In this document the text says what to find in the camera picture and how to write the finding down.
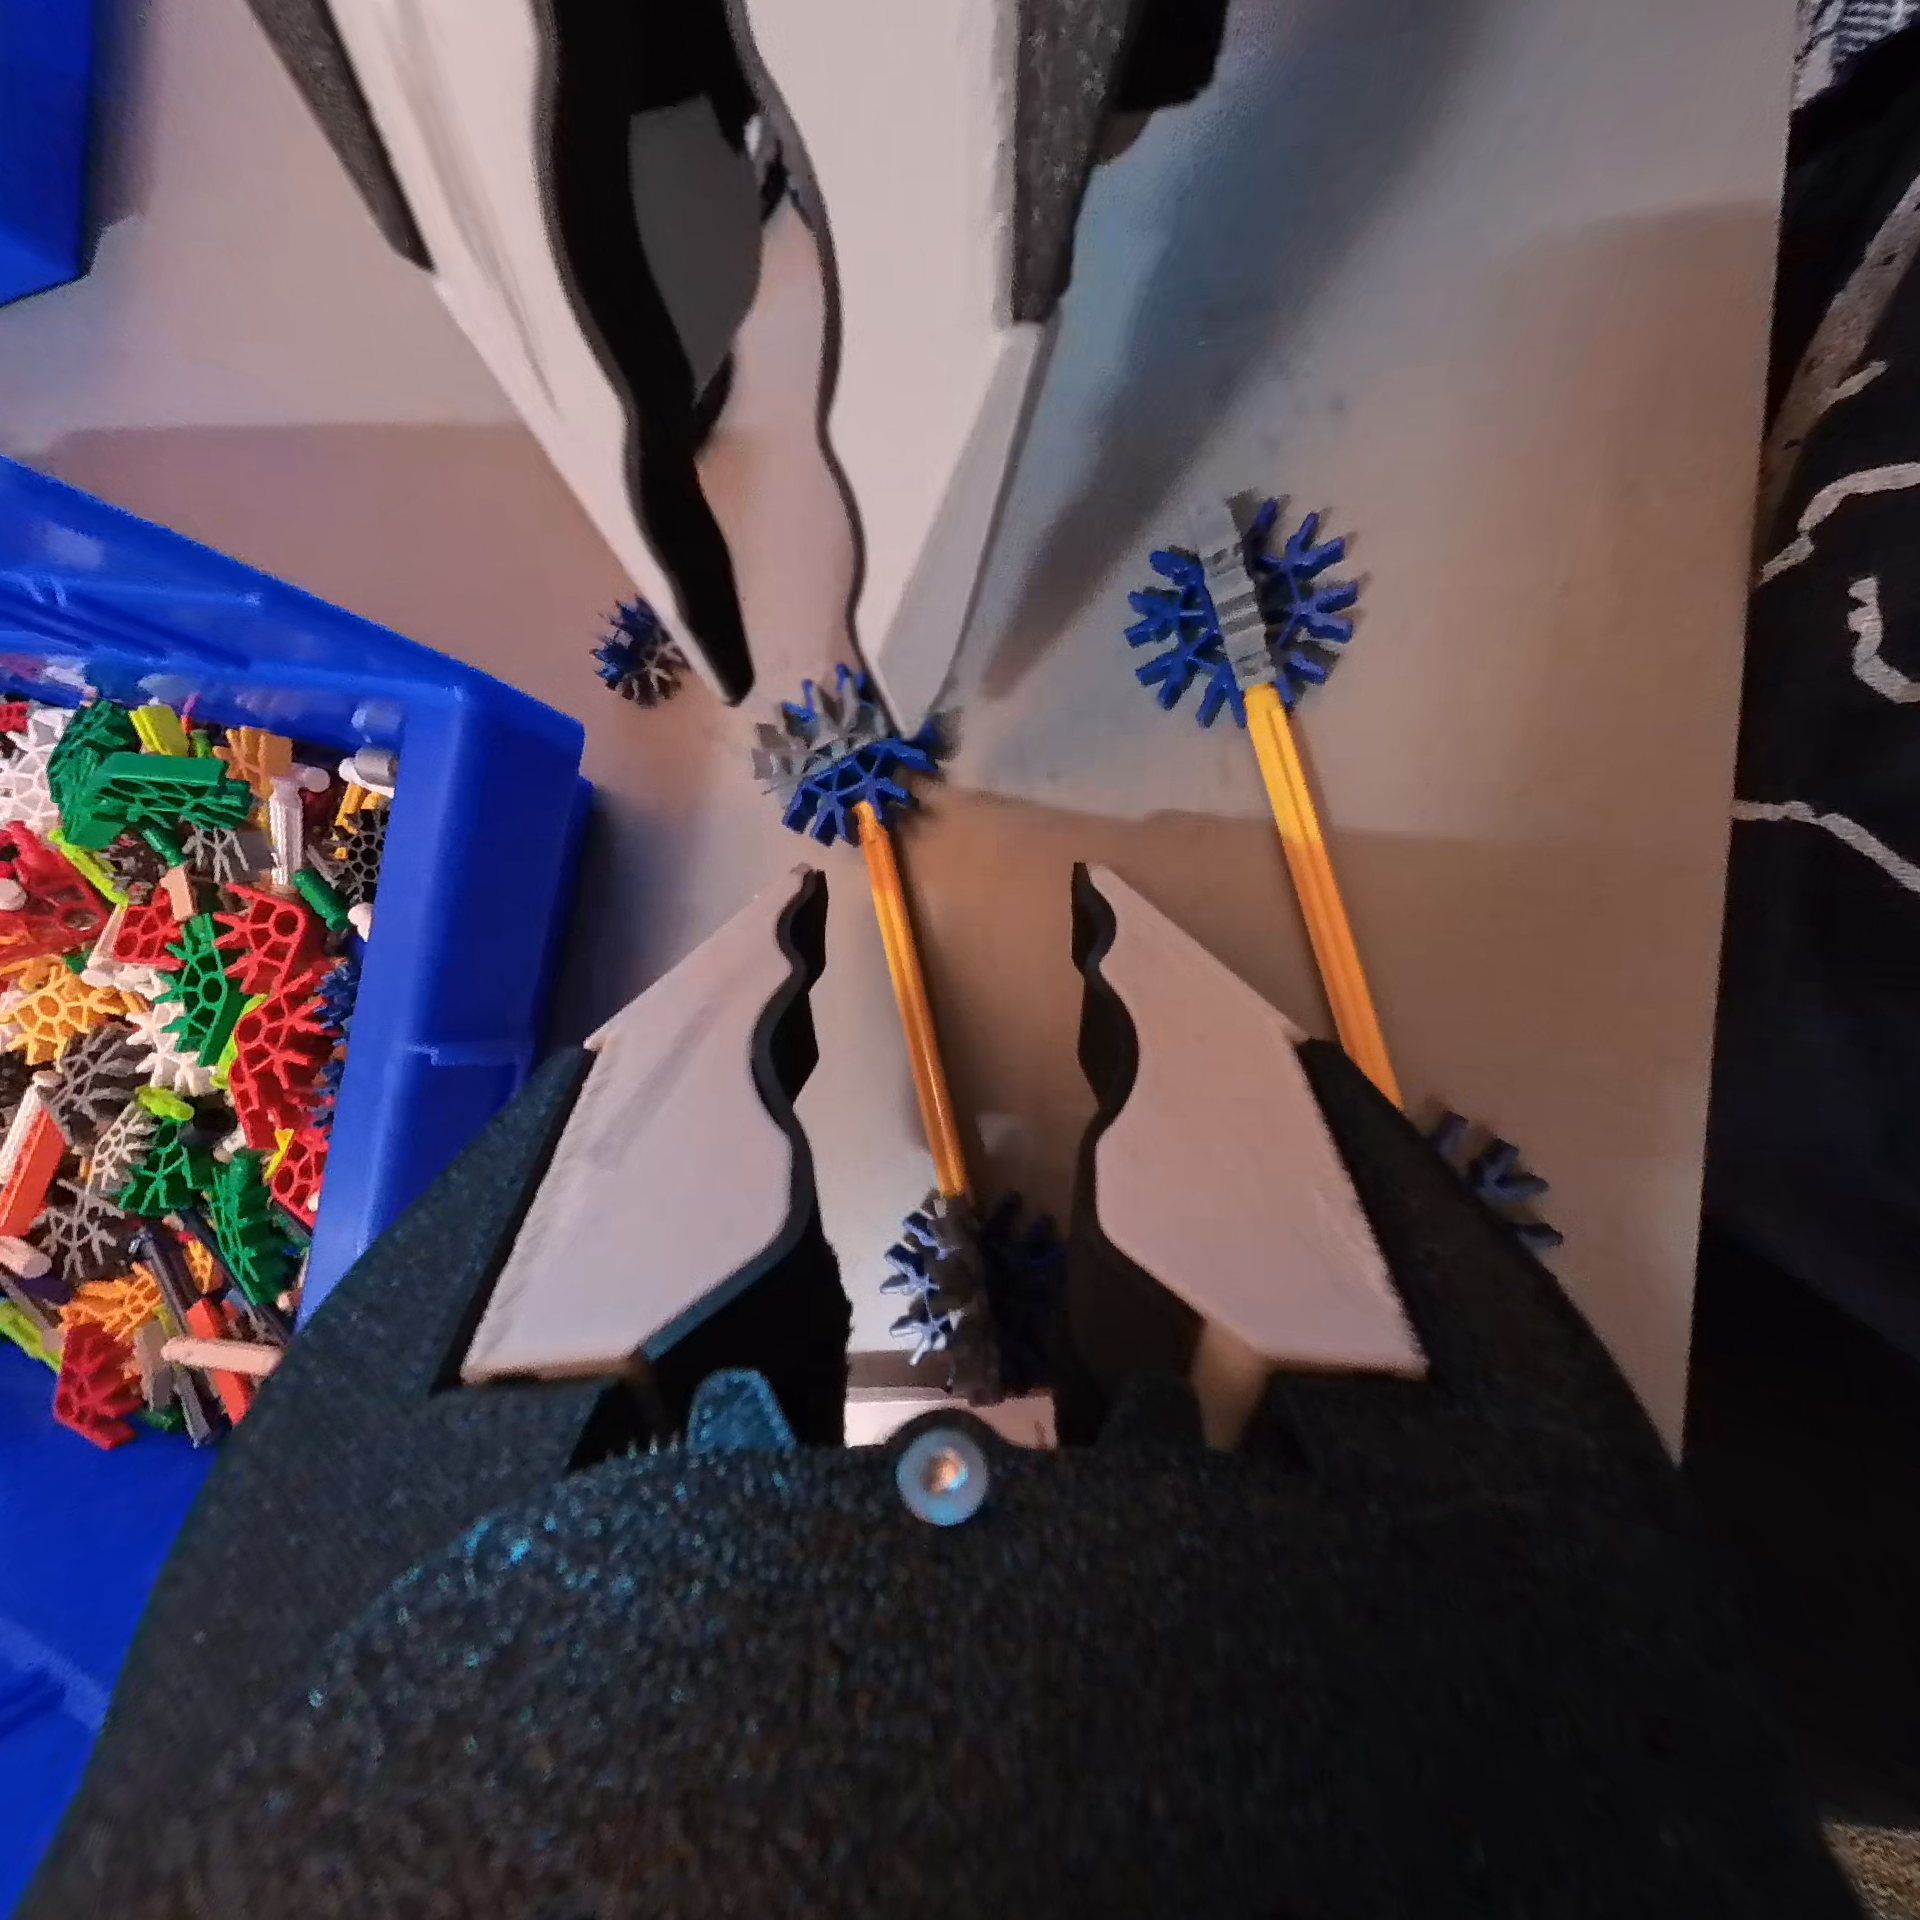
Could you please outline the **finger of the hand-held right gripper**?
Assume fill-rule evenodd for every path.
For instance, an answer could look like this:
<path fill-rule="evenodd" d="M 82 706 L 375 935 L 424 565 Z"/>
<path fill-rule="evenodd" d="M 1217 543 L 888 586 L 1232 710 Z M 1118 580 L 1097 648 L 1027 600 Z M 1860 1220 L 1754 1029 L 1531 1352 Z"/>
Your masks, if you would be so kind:
<path fill-rule="evenodd" d="M 752 31 L 826 205 L 855 637 L 892 707 L 930 707 L 1048 340 L 1012 311 L 1016 5 L 752 3 Z"/>
<path fill-rule="evenodd" d="M 634 205 L 643 3 L 332 3 L 447 311 L 698 674 L 752 645 Z"/>

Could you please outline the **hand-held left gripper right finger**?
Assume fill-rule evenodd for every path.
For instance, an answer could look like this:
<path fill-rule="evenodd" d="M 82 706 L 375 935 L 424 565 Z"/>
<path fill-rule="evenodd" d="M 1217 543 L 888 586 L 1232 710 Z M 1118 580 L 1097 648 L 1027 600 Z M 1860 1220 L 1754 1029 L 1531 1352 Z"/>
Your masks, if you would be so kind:
<path fill-rule="evenodd" d="M 1269 1382 L 1420 1379 L 1423 1347 L 1301 1062 L 1306 1035 L 1112 866 L 1072 875 L 1072 1344 L 1093 1395 L 1181 1379 L 1211 1446 Z"/>

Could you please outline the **blue grey toy connector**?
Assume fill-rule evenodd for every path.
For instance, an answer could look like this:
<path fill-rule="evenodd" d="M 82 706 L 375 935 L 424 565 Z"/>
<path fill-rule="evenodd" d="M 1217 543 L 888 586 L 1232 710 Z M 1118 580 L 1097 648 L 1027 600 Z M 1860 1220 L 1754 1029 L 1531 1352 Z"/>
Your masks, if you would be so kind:
<path fill-rule="evenodd" d="M 605 637 L 592 648 L 596 674 L 619 700 L 659 707 L 674 700 L 689 674 L 689 658 L 646 597 L 614 606 Z"/>

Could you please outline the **pile of colourful toy pieces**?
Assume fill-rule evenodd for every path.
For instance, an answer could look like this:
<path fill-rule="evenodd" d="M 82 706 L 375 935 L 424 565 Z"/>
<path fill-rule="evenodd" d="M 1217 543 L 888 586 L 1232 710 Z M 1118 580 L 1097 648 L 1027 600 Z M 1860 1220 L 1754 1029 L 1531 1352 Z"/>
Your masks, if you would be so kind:
<path fill-rule="evenodd" d="M 394 757 L 4 694 L 4 1335 L 94 1446 L 225 1437 L 290 1343 Z"/>

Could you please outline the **black printed shirt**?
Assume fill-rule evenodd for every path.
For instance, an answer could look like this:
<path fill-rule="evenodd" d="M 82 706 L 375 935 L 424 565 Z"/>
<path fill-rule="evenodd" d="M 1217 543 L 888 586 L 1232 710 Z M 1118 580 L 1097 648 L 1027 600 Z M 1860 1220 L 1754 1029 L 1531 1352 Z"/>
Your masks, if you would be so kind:
<path fill-rule="evenodd" d="M 1801 3 L 1683 1463 L 1918 1907 L 1918 5 Z"/>

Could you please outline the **yellow blue toy rod frame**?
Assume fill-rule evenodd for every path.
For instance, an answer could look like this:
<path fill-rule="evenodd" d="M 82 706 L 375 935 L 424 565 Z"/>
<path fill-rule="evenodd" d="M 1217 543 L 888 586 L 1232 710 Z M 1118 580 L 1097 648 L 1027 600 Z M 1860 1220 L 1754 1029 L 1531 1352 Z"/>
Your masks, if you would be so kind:
<path fill-rule="evenodd" d="M 1154 583 L 1132 591 L 1124 639 L 1145 648 L 1141 685 L 1173 707 L 1199 688 L 1202 725 L 1223 710 L 1247 731 L 1306 927 L 1336 1039 L 1392 1101 L 1404 1098 L 1330 864 L 1292 707 L 1329 680 L 1356 637 L 1357 580 L 1348 541 L 1320 513 L 1281 531 L 1269 495 L 1244 523 L 1232 506 L 1193 517 L 1185 543 L 1152 550 Z M 877 927 L 900 1009 L 909 1080 L 934 1163 L 934 1186 L 888 1246 L 882 1292 L 900 1303 L 894 1343 L 954 1392 L 994 1403 L 1045 1374 L 1045 1313 L 1055 1303 L 1066 1249 L 1048 1220 L 1009 1199 L 981 1211 L 951 1101 L 948 1065 L 904 882 L 894 818 L 916 803 L 916 776 L 948 757 L 943 721 L 904 730 L 873 674 L 834 664 L 755 730 L 755 776 L 780 824 L 823 845 L 855 845 L 867 864 Z"/>

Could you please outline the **blue plastic storage bin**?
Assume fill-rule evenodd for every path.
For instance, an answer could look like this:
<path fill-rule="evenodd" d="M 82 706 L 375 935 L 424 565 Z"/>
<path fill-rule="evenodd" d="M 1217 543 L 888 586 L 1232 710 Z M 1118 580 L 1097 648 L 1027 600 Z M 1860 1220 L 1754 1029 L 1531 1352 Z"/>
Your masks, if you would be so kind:
<path fill-rule="evenodd" d="M 104 223 L 98 112 L 118 3 L 4 3 L 4 305 L 83 278 Z"/>
<path fill-rule="evenodd" d="M 521 1089 L 566 921 L 583 725 L 225 552 L 4 461 L 4 685 L 399 752 L 303 1313 Z M 61 1824 L 221 1446 L 98 1451 L 4 1343 L 4 1907 Z"/>

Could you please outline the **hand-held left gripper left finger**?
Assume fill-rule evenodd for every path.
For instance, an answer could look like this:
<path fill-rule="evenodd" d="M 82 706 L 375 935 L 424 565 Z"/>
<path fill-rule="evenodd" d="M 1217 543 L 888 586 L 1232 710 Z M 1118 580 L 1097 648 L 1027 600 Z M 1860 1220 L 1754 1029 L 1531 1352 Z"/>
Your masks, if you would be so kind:
<path fill-rule="evenodd" d="M 792 866 L 590 1038 L 463 1379 L 659 1361 L 797 1252 L 821 1207 L 797 1101 L 823 971 L 826 870 Z"/>

